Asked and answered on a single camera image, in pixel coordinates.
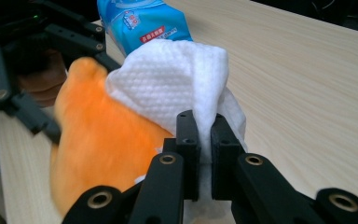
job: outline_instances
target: orange cloth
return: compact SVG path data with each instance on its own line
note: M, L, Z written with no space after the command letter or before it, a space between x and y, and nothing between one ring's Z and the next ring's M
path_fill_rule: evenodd
M50 186L64 216L95 186L124 191L145 175L151 159L172 137L105 92L107 71L91 58L72 63L55 105L61 142L51 150Z

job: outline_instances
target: screw hole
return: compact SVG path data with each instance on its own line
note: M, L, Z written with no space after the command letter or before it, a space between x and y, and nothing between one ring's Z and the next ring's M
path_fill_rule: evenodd
M101 191L89 197L87 205L90 208L98 209L107 206L112 201L112 199L113 197L110 192Z
M95 47L97 50L101 50L103 49L103 45L102 44L97 44L97 46Z
M248 157L246 157L246 161L251 165L261 165L261 164L263 164L263 160L261 160L257 156L248 156Z
M328 199L330 200L330 203L342 210L345 210L347 212L358 211L357 203L350 197L347 197L342 194L332 194L328 197Z
M193 139L191 139L191 138L185 138L185 139L183 140L183 142L184 142L184 143L187 143L187 144L195 143L195 141L194 141Z

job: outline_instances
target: round hole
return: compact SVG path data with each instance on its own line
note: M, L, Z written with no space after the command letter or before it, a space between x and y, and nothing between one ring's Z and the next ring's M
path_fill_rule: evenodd
M173 164L175 161L176 158L172 155L164 155L159 158L159 162L166 165Z
M246 162L248 162L251 165L261 165L263 164L263 160L258 158L257 156L247 156Z
M183 142L184 142L184 143L187 143L187 144L195 143L195 141L194 141L193 139L191 139L191 138L185 138L185 139L183 140Z
M98 192L91 197L87 201L87 205L90 208L98 209L107 206L110 202L112 202L112 194L108 191Z
M357 203L345 195L332 194L328 199L330 200L330 203L347 212L356 212L358 210Z
M148 217L146 220L146 224L160 224L161 219L159 217Z
M103 44L97 44L96 49L103 49Z

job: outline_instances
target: textured white cloth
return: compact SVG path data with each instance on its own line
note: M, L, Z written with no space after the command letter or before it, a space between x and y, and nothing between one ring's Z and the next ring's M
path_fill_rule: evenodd
M226 117L247 149L243 141L246 119L226 87L227 78L228 56L224 49L191 41L156 39L132 52L106 80L111 97L172 134L176 131L176 116L193 110L200 135L200 162L205 165L201 167L201 201L210 195L210 130L216 113ZM206 213L216 215L216 207L210 201L199 205L203 211L210 211ZM200 215L193 208L191 213Z

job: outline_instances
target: black metal bracket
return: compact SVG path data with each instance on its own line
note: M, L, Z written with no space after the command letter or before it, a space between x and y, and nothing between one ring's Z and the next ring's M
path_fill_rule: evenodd
M19 90L16 73L40 69L43 62L38 55L46 49L61 52L67 67L84 56L93 57L108 71L120 65L106 54L104 28L83 16L46 0L29 3L21 15L0 23L0 110L17 117L32 133L43 132L58 144L59 126L27 92Z
M312 200L297 192L267 158L243 151L223 116L216 116L211 137L211 197L232 201L236 223L358 223L358 197L322 189ZM198 199L199 166L197 124L192 111L185 111L177 117L177 138L165 139L143 182L123 193L111 187L86 191L63 223L182 223L183 200ZM101 188L116 195L99 197ZM90 206L97 198L101 212Z

